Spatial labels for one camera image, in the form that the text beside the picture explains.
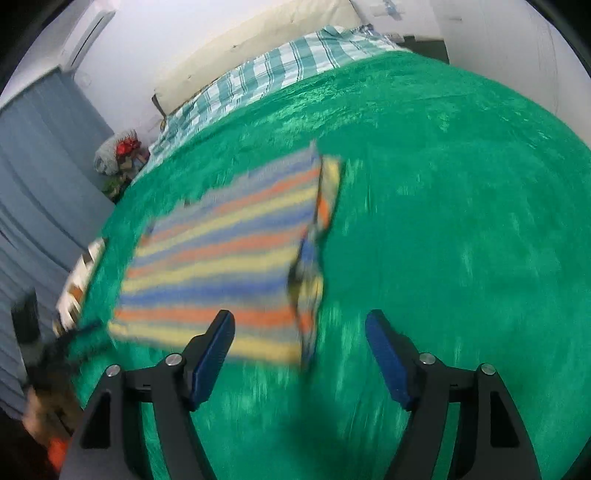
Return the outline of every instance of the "blue gripper pad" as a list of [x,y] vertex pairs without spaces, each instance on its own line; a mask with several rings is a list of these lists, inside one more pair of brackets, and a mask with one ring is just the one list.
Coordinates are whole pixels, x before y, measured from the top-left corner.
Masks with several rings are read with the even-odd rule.
[[365,319],[365,336],[392,399],[410,410],[414,396],[409,384],[414,381],[412,355],[416,348],[410,340],[397,333],[381,310],[372,310]]
[[197,408],[201,403],[209,399],[222,364],[226,359],[226,354],[230,350],[230,345],[234,340],[234,333],[236,332],[234,315],[227,310],[224,311],[224,314],[224,318],[218,324],[215,332],[213,332],[201,361],[193,371],[193,388],[189,395],[189,401],[193,408]]

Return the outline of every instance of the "green bedspread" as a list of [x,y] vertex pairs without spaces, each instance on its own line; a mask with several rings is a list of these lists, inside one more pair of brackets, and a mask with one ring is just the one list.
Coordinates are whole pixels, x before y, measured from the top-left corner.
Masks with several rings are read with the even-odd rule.
[[[544,479],[558,479],[591,433],[591,153],[539,106],[442,63],[385,53],[201,131],[108,220],[85,318],[109,319],[151,218],[312,139],[344,163],[323,242],[316,363],[308,374],[224,365],[194,414],[218,478],[382,477],[408,414],[389,399],[364,338],[366,313],[381,308],[448,365],[495,365]],[[107,365],[144,367],[163,355],[116,343],[85,368],[81,399]],[[144,417],[155,478],[166,478],[151,407]]]

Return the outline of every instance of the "striped blanket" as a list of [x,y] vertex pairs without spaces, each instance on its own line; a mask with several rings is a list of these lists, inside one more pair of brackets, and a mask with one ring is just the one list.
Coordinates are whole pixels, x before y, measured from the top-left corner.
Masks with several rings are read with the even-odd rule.
[[181,349],[228,309],[230,355],[307,363],[323,287],[316,239],[339,176],[339,162],[312,144],[156,221],[126,272],[110,333]]

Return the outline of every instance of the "curtain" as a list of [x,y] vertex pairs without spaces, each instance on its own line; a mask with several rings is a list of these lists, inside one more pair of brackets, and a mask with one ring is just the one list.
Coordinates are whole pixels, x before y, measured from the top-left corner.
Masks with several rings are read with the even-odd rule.
[[25,400],[12,303],[35,288],[41,334],[70,269],[113,204],[94,152],[113,132],[73,79],[54,71],[0,111],[0,407],[19,417]]

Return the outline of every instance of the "metal bolt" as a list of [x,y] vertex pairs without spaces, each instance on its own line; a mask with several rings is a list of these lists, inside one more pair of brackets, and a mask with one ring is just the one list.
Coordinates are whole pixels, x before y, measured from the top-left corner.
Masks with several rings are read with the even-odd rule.
[[421,353],[421,355],[418,356],[418,359],[421,361],[422,364],[425,365],[432,365],[435,363],[435,355],[428,352]]
[[183,356],[180,353],[171,353],[166,359],[164,360],[166,364],[170,367],[174,367],[178,365],[183,360]]
[[480,370],[486,375],[494,375],[496,374],[496,368],[493,367],[491,364],[482,364],[480,366]]
[[115,375],[118,375],[119,372],[121,372],[121,367],[119,365],[111,365],[105,370],[107,377],[114,377]]

